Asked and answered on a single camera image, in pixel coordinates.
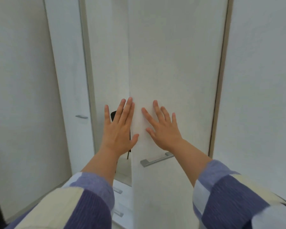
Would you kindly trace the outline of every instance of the silver door handle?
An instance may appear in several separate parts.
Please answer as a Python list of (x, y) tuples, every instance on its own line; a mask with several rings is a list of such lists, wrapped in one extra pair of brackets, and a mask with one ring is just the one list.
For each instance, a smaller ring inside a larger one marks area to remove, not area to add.
[(118, 194), (123, 193), (122, 190), (120, 190), (120, 189), (118, 189), (118, 188), (115, 188), (115, 187), (113, 187), (113, 191), (117, 192)]
[(144, 159), (144, 160), (140, 161), (140, 163), (143, 167), (146, 167), (146, 166), (158, 163), (158, 162), (162, 162), (162, 161), (169, 159), (169, 158), (172, 158), (172, 157), (174, 157), (174, 155), (172, 153), (166, 152), (164, 154), (164, 156), (160, 156), (160, 157), (156, 157), (156, 158), (152, 158), (152, 159)]
[(118, 211), (118, 210), (116, 210), (116, 209), (114, 209), (113, 212), (114, 212), (116, 215), (120, 216), (121, 218), (122, 218), (123, 215), (124, 215), (124, 213), (122, 213), (122, 212), (120, 212), (120, 211)]
[(82, 118), (82, 119), (88, 119), (88, 117), (82, 116), (82, 115), (76, 115), (75, 117)]

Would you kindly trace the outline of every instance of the finger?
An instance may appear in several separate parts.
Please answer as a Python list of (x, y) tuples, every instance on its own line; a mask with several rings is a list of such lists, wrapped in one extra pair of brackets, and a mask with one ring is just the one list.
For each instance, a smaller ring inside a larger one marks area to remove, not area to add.
[(125, 125), (127, 125), (128, 127), (130, 127), (130, 125), (131, 125), (133, 112), (134, 112), (134, 102), (131, 103), (129, 113), (128, 113), (127, 119), (125, 121)]
[(166, 110), (166, 108), (165, 108), (164, 106), (162, 106), (160, 109), (161, 109), (161, 111), (162, 111), (162, 113), (163, 113), (163, 115), (164, 115), (165, 121), (166, 121), (166, 122), (171, 122), (171, 121), (170, 121), (170, 114), (168, 113), (168, 111)]
[(135, 144), (138, 142), (138, 138), (139, 138), (139, 134), (135, 134), (132, 139), (130, 140), (130, 145), (131, 145), (131, 148), (132, 149)]
[(163, 114), (159, 108), (158, 101), (154, 100), (153, 105), (154, 105), (154, 109), (155, 109), (156, 115), (158, 117), (159, 123), (164, 122), (164, 117), (163, 117)]
[(145, 129), (146, 132), (148, 132), (148, 134), (152, 137), (152, 139), (154, 139), (156, 137), (156, 133), (155, 131), (153, 131), (151, 128), (147, 128)]
[(172, 114), (172, 123), (173, 123), (173, 125), (177, 125), (176, 113), (174, 113), (174, 112)]
[(155, 128), (157, 126), (158, 122), (154, 120), (154, 118), (148, 113), (148, 111), (145, 108), (142, 108), (141, 110), (142, 110), (144, 117)]
[(114, 119), (113, 119), (114, 123), (118, 123), (119, 122), (121, 114), (122, 114), (122, 111), (123, 111), (123, 108), (124, 108), (124, 105), (125, 105), (125, 102), (126, 102), (125, 99), (121, 100), (121, 102), (120, 102), (120, 104), (118, 106), (118, 109), (116, 110), (116, 115), (114, 116)]
[(126, 105), (125, 105), (125, 107), (123, 109), (121, 118), (119, 120), (120, 124), (125, 124), (125, 121), (127, 119), (127, 116), (128, 116), (129, 110), (130, 110), (131, 103), (132, 103), (132, 97), (129, 97), (128, 100), (127, 100), (127, 103), (126, 103)]
[(105, 124), (110, 124), (109, 107), (105, 105)]

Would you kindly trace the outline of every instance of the door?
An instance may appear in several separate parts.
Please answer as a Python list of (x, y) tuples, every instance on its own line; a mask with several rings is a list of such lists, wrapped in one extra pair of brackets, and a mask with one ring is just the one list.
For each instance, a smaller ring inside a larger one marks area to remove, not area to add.
[(45, 0), (72, 173), (94, 155), (78, 0)]
[(128, 0), (131, 131), (140, 134), (132, 149), (135, 228), (198, 227), (193, 187), (176, 159), (141, 164), (166, 157), (145, 132), (141, 107), (153, 112), (158, 100), (176, 113), (183, 138), (208, 153), (227, 2)]

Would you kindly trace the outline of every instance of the striped sleeve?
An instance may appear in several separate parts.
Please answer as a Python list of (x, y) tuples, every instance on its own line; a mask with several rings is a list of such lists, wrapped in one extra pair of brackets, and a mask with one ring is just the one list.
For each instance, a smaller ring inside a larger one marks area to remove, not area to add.
[(195, 183), (193, 209), (200, 229), (286, 229), (286, 201), (217, 160)]
[(93, 173), (77, 173), (8, 229), (24, 228), (111, 228), (113, 188)]

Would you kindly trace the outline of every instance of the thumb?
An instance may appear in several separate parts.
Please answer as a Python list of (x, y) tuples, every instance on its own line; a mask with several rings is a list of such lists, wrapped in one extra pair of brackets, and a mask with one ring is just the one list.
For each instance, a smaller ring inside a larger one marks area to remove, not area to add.
[(131, 148), (135, 146), (135, 144), (138, 142), (139, 134), (133, 135), (132, 139), (130, 140)]
[(155, 132), (151, 128), (147, 128), (145, 130), (146, 130), (146, 132), (149, 133), (149, 135), (152, 137), (152, 139), (154, 139), (156, 137)]

